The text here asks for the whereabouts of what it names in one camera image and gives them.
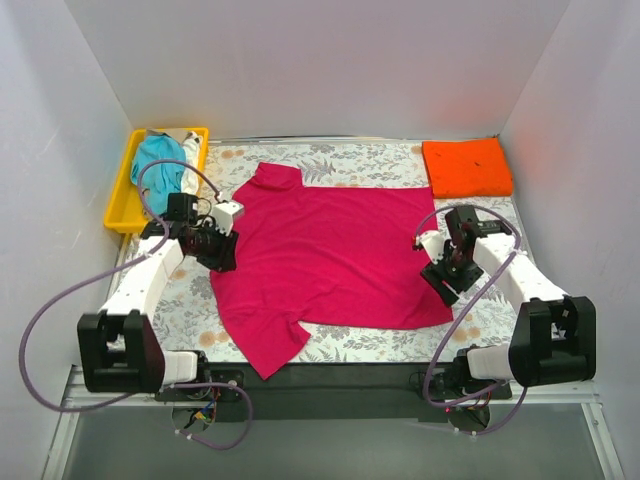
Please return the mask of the magenta t shirt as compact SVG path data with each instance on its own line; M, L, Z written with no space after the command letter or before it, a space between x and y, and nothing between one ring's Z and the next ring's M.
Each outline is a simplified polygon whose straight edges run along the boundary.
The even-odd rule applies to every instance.
M412 247L437 226L427 187L314 187L299 169L260 163L234 195L245 212L235 270L210 276L219 317L262 378L306 345L306 323L413 330L452 319Z

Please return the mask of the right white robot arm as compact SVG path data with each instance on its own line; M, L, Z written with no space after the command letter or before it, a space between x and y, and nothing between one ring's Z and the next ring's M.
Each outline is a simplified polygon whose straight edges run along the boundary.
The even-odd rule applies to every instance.
M469 347L453 366L454 389L475 397L489 381L536 387L590 380L596 373L596 308L549 280L522 250L516 227L496 212L479 219L478 206L443 208L448 233L419 224L414 249L429 257L422 278L447 306L483 276L517 315L508 344Z

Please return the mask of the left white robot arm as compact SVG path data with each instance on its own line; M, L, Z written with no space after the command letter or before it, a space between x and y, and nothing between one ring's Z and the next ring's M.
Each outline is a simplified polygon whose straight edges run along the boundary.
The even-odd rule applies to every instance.
M99 312L77 325L84 382L92 393L158 393L178 384L193 400L213 386L207 359L197 350L161 348L152 328L156 307L171 276L187 257L214 273L236 268L239 239L234 222L244 212L236 201L198 212L195 195L175 193L166 211L144 228L140 256Z

